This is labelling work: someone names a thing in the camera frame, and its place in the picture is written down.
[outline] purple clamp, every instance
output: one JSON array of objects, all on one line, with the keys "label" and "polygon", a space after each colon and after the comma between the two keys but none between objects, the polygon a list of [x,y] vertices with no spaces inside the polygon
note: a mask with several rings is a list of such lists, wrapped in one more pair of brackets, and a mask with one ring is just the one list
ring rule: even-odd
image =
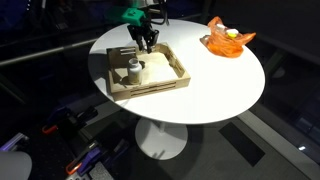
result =
[{"label": "purple clamp", "polygon": [[101,157],[101,155],[102,153],[98,147],[88,152],[82,161],[81,167],[77,171],[78,174],[82,176],[87,173],[87,171],[91,169],[92,164],[95,163]]}]

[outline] table leg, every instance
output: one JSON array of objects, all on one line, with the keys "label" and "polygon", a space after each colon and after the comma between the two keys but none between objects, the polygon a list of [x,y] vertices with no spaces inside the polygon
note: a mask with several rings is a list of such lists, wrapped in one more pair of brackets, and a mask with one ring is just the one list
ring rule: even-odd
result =
[{"label": "table leg", "polygon": [[136,127],[136,141],[149,157],[159,160],[171,159],[184,149],[188,140],[186,125],[161,123],[142,118]]}]

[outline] green robot part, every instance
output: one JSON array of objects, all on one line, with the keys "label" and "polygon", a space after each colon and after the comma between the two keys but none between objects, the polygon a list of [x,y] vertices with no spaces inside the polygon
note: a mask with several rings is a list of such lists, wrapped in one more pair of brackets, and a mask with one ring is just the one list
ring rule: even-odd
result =
[{"label": "green robot part", "polygon": [[134,26],[141,26],[141,19],[145,18],[145,13],[137,8],[125,8],[114,6],[105,14],[106,19],[117,22],[129,23]]}]

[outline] white object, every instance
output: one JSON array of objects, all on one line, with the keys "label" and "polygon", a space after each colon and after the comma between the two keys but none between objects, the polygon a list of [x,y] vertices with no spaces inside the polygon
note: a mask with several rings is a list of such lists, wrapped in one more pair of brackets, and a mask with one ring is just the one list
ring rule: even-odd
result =
[{"label": "white object", "polygon": [[134,8],[143,8],[155,4],[159,4],[158,0],[126,0],[127,3]]},{"label": "white object", "polygon": [[236,35],[237,35],[237,34],[239,34],[239,31],[236,30],[236,29],[228,29],[228,30],[227,30],[227,33],[228,33],[228,34],[230,33],[230,34],[236,34]]},{"label": "white object", "polygon": [[142,118],[135,131],[137,144],[151,158],[171,159],[177,156],[186,146],[187,127],[181,124],[159,124]]},{"label": "white object", "polygon": [[[237,116],[261,96],[264,71],[247,47],[243,46],[240,57],[229,59],[212,54],[200,42],[201,37],[211,33],[207,26],[170,20],[170,26],[153,25],[153,28],[160,31],[158,42],[168,43],[190,74],[189,86],[114,103],[150,120],[204,124]],[[106,49],[133,45],[136,43],[125,24],[102,35],[90,50],[88,66],[92,80],[111,101],[106,82]]]},{"label": "white object", "polygon": [[223,24],[216,24],[216,27],[217,27],[217,30],[221,33],[223,33],[226,28]]},{"label": "white object", "polygon": [[303,150],[306,149],[306,147],[305,147],[305,146],[300,146],[298,149],[299,149],[300,151],[303,151]]},{"label": "white object", "polygon": [[142,66],[139,63],[139,60],[132,58],[128,63],[128,78],[130,84],[140,84],[141,83],[141,70]]},{"label": "white object", "polygon": [[0,179],[27,180],[31,173],[32,160],[24,152],[0,151]]}]

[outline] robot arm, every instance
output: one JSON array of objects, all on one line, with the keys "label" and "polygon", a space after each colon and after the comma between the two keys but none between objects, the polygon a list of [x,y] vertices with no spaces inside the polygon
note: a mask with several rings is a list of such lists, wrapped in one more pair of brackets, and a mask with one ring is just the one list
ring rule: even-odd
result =
[{"label": "robot arm", "polygon": [[[150,9],[149,6],[159,4],[160,10]],[[124,23],[129,23],[128,30],[131,38],[136,41],[140,51],[146,50],[151,53],[152,46],[157,43],[159,31],[154,30],[151,24],[167,24],[165,0],[127,0],[125,7],[112,7],[107,14],[106,18],[116,20]],[[160,13],[163,16],[162,22],[154,22],[151,20],[151,13]]]}]

